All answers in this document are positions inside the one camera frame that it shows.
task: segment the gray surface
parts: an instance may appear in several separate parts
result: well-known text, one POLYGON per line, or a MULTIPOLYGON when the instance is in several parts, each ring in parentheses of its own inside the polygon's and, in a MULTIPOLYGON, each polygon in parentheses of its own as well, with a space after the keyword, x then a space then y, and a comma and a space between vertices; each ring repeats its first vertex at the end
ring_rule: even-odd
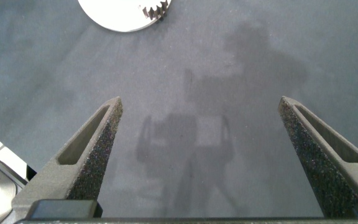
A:
POLYGON ((131 34, 76 1, 0 1, 0 140, 29 165, 122 98, 105 217, 321 216, 282 95, 358 147, 358 1, 177 0, 131 34))

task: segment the gray floor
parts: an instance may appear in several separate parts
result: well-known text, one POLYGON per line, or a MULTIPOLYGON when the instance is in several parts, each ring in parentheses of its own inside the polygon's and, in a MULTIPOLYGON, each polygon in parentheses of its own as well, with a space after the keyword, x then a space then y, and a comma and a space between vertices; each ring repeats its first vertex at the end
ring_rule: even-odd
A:
POLYGON ((0 140, 33 168, 122 98, 105 217, 321 216, 282 95, 358 146, 358 1, 176 0, 130 34, 76 0, 0 1, 0 140))

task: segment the gear teeth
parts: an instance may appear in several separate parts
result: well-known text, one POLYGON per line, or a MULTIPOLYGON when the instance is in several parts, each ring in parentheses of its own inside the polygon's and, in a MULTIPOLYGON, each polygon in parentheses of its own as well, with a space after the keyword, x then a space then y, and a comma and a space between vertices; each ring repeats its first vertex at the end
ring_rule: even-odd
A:
POLYGON ((168 0, 165 0, 165 1, 160 1, 159 5, 152 6, 152 7, 144 7, 142 11, 144 13, 144 16, 146 18, 150 18, 150 20, 153 19, 162 20, 167 10, 168 10, 168 0))

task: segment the white gear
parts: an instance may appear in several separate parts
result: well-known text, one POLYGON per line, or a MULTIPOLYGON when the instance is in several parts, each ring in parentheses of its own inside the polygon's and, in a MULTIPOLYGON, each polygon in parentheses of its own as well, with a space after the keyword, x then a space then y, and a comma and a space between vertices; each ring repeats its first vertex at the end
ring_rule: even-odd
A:
POLYGON ((119 32, 132 32, 163 19, 171 0, 78 0, 97 24, 119 32))
POLYGON ((167 12, 170 2, 171 0, 140 0, 139 9, 150 20, 160 19, 167 12))

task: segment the circular white disc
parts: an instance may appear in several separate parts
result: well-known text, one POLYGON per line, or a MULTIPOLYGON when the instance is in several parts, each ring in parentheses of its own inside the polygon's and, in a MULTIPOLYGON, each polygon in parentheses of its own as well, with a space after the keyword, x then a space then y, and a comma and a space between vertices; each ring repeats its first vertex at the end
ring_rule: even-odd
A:
POLYGON ((78 2, 92 20, 114 31, 136 31, 158 20, 156 18, 151 20, 144 15, 139 0, 78 0, 78 2))

